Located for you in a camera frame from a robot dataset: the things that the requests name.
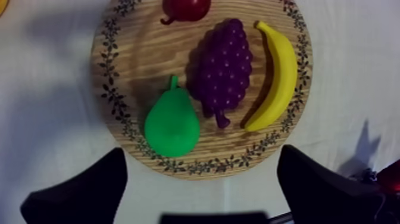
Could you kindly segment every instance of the purple grapes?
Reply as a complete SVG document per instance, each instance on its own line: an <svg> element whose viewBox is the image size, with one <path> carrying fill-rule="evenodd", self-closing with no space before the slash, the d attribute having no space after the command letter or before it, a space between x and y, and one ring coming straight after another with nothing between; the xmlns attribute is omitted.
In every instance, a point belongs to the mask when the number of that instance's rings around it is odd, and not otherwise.
<svg viewBox="0 0 400 224"><path fill-rule="evenodd" d="M213 32L201 55L190 92L202 102L205 117L215 115L219 128L230 124L224 111L235 109L245 97L252 59L243 24L235 18Z"/></svg>

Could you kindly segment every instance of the white tablecloth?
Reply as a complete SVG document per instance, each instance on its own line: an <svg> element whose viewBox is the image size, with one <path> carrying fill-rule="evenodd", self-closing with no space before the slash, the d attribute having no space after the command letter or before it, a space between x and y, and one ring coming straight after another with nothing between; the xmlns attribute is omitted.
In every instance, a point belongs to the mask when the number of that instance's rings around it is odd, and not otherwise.
<svg viewBox="0 0 400 224"><path fill-rule="evenodd" d="M80 173L117 146L90 90L90 48L107 2L11 0L0 18L0 223L24 223L19 206L29 192ZM400 158L400 1L297 2L314 76L287 143L344 175L384 168ZM286 213L278 157L231 178L189 182L127 155L115 223L157 223L167 211Z"/></svg>

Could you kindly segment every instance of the wooden plate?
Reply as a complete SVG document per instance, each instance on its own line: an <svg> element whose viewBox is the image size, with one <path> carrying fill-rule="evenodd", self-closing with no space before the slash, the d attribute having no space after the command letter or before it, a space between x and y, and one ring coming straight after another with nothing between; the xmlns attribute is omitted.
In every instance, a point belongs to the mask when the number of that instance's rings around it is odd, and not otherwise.
<svg viewBox="0 0 400 224"><path fill-rule="evenodd" d="M284 143L297 124L311 84L313 57L308 31L291 0L213 0L210 12L195 23L160 23L165 17L160 0L112 0L96 32L92 50L94 91L105 122L121 146L157 172L176 178L200 180L234 175L254 167ZM227 18L239 18L254 54L251 85L235 111L231 125L218 129L215 118L205 119L201 105L192 99L201 122L196 148L180 158L154 153L142 135L144 119L168 88L171 74L186 86L196 67L199 43L207 31ZM285 34L298 55L298 82L287 111L268 128L245 132L240 125L268 94L273 62L265 39L253 28L268 23Z"/></svg>

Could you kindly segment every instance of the leaf pattern border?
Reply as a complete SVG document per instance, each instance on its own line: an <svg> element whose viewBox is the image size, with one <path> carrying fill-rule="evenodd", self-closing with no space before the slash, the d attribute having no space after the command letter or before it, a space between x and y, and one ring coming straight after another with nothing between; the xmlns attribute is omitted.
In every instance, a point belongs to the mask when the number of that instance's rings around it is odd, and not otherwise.
<svg viewBox="0 0 400 224"><path fill-rule="evenodd" d="M280 133L288 133L290 127L293 126L293 120L296 113L300 110L300 105L304 104L303 87L310 84L311 78L308 74L308 55L306 52L307 46L310 44L307 41L307 35L304 33L306 24L303 16L293 0L279 0L283 4L283 12L293 19L294 28L298 29L300 34L297 36L298 43L296 44L296 53L298 55L298 75L300 82L295 88L295 96L287 108L287 116L281 122L281 129L274 130L265 136L263 140L255 143L251 148L239 157L231 155L229 158L215 158L208 161L195 161L191 164L186 164L184 161L178 161L172 158L163 157L154 152L146 143L146 140L134 128L134 122L131 115L127 112L128 105L124 102L126 96L118 93L118 88L114 87L114 79L119 77L119 73L115 70L114 60L119 56L118 44L115 41L121 27L118 26L118 21L124 18L128 13L135 10L135 6L141 3L141 0L118 0L118 4L113 9L113 16L104 20L104 30L101 34L104 37L104 50L100 52L102 62L98 66L103 71L103 77L106 82L102 85L104 93L101 95L110 105L111 114L116 120L123 124L123 135L136 143L136 149L143 153L144 156L151 160L157 160L157 165L163 167L165 172L178 173L187 172L190 175L203 173L219 173L226 172L228 169L235 167L249 167L250 162L258 156L261 156L267 147L276 145L276 141L280 138Z"/></svg>

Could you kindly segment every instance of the plastic fruit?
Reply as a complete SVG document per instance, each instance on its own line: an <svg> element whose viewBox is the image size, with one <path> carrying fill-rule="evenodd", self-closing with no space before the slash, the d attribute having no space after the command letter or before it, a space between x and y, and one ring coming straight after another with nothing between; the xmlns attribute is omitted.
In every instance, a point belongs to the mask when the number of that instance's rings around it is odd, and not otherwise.
<svg viewBox="0 0 400 224"><path fill-rule="evenodd" d="M162 6L169 18L160 21L164 25L169 25L175 20L201 20L210 10L211 0L164 0Z"/></svg>
<svg viewBox="0 0 400 224"><path fill-rule="evenodd" d="M252 58L243 24L238 19L229 20L215 30L205 47L189 89L202 102L205 117L215 114L219 128L230 123L224 111L235 109L245 97Z"/></svg>
<svg viewBox="0 0 400 224"><path fill-rule="evenodd" d="M250 132L267 127L282 115L292 99L297 81L297 59L291 42L263 22L258 22L256 28L267 35L274 77L264 102L245 125Z"/></svg>
<svg viewBox="0 0 400 224"><path fill-rule="evenodd" d="M8 5L8 0L0 0L0 16Z"/></svg>
<svg viewBox="0 0 400 224"><path fill-rule="evenodd" d="M171 89L163 93L145 122L145 138L158 154L178 157L189 153L200 136L199 120L186 90L177 87L172 77Z"/></svg>

